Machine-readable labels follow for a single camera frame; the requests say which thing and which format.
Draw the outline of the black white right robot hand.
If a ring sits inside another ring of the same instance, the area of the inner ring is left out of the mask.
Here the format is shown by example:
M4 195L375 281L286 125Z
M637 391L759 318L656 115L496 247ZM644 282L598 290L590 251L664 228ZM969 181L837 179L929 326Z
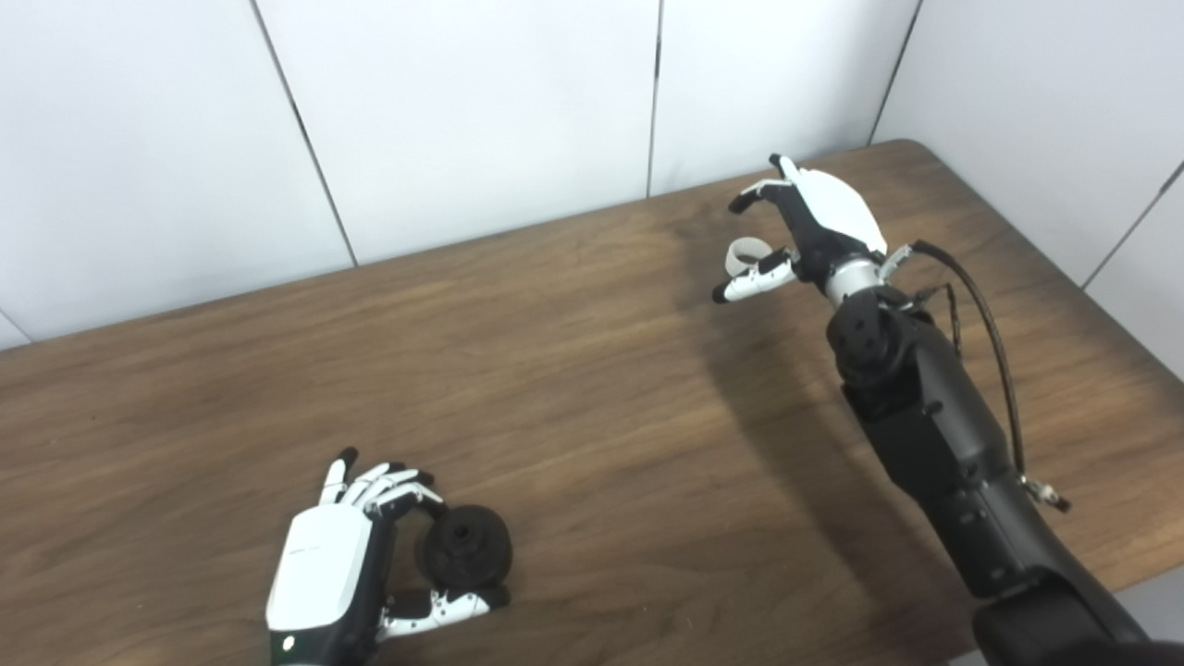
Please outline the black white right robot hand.
M733 241L723 257L729 278L714 288L713 301L736 302L800 282L838 309L856 292L883 286L888 245L863 197L834 174L800 168L790 156L773 154L770 164L779 177L745 187L728 210L744 214L758 201L773 205L792 243L772 249L752 237Z

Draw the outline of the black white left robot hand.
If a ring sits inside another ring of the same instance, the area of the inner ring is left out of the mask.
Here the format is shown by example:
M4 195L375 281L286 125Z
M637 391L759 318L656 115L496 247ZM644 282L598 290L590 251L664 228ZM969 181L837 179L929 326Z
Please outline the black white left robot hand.
M265 607L274 665L367 665L392 639L465 623L511 601L514 547L483 505L452 510L432 474L386 461L352 474L355 448L332 461L317 501L292 517ZM431 520L417 551L426 589L390 591L397 523Z

